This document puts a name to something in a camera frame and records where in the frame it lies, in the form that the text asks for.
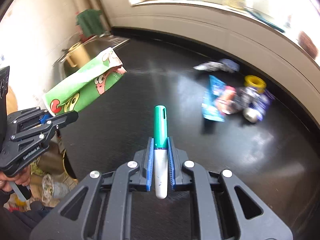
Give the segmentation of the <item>person's left hand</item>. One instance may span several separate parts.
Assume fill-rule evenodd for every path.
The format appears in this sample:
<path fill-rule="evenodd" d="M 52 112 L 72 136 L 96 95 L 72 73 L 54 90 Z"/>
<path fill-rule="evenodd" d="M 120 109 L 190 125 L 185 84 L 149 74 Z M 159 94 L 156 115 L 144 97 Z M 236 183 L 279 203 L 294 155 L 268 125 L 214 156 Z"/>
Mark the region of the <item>person's left hand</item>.
<path fill-rule="evenodd" d="M 30 166 L 24 168 L 20 173 L 14 177 L 7 177 L 3 172 L 0 172 L 0 189 L 4 192 L 12 191 L 10 186 L 10 181 L 13 181 L 16 185 L 28 186 L 31 181 L 31 171 Z"/>

